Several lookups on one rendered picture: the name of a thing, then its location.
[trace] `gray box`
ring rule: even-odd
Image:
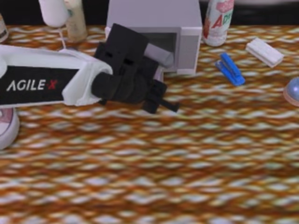
[[[173,52],[174,65],[165,72],[196,75],[202,34],[199,0],[110,0],[106,38],[114,23]]]

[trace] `red and white can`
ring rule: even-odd
[[[210,0],[203,32],[207,45],[217,47],[225,43],[231,23],[234,0]]]

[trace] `beige bottle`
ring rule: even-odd
[[[81,42],[87,37],[82,0],[65,0],[70,17],[66,22],[70,42]]]
[[[8,35],[9,33],[5,25],[4,19],[0,14],[0,43],[4,43],[7,40]]]

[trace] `robotic arm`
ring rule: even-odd
[[[171,56],[118,24],[94,57],[68,49],[0,45],[0,108],[117,101],[143,102],[142,108],[149,113],[156,113],[160,105],[177,112],[178,104],[163,100],[167,86],[154,79],[160,66],[171,65]]]

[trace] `brown striped surface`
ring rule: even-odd
[[[255,36],[285,54],[279,66],[244,50]],[[103,27],[89,27],[76,47],[92,54],[100,40]],[[10,27],[9,44],[62,47],[47,27]],[[0,152],[0,223],[298,224],[299,109],[282,95],[299,75],[298,46],[295,26],[232,27],[225,45],[201,46],[197,77],[165,77],[178,114],[20,108],[20,135]],[[215,68],[222,52],[245,85]]]

